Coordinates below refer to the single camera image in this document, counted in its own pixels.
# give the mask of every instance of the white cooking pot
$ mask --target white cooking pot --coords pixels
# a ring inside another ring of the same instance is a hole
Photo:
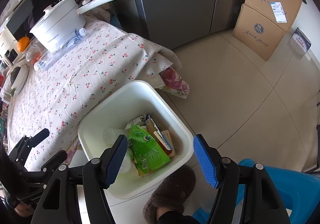
[[[84,27],[83,13],[114,0],[84,0],[87,3],[78,8],[75,0],[62,0],[54,7],[48,6],[44,16],[30,30],[48,50],[55,51],[56,44],[74,29]]]

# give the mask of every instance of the slipper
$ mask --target slipper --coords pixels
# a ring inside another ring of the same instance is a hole
[[[146,222],[149,224],[157,223],[156,209],[159,207],[183,213],[183,203],[190,196],[195,185],[195,173],[186,165],[166,177],[143,208],[143,217]]]

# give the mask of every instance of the white trash can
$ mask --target white trash can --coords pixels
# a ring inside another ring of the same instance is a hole
[[[106,128],[124,129],[126,124],[144,114],[150,114],[160,130],[169,130],[176,155],[164,167],[138,176],[132,166],[118,174],[108,192],[119,199],[129,199],[149,189],[185,164],[193,154],[193,136],[173,110],[146,82],[133,81],[97,105],[80,122],[78,135],[84,152],[91,160],[108,148],[104,139]]]

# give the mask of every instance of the metal bolt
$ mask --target metal bolt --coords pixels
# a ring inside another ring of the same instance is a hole
[[[259,170],[262,170],[263,169],[263,165],[262,164],[256,164],[256,168],[259,169]]]
[[[231,162],[230,158],[229,157],[223,157],[222,158],[222,163],[224,164],[229,164]]]
[[[100,162],[100,159],[99,158],[93,158],[92,160],[91,160],[91,163],[93,164],[93,165],[96,165],[96,164],[98,164]]]
[[[58,168],[58,169],[59,169],[60,171],[63,171],[63,170],[65,170],[66,168],[67,168],[67,166],[66,166],[66,165],[61,165],[61,166],[59,166],[59,168]]]

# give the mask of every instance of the blue logo on box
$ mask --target blue logo on box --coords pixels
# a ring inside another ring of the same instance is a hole
[[[254,30],[258,33],[258,34],[262,34],[264,31],[264,28],[261,24],[255,24],[254,26]]]

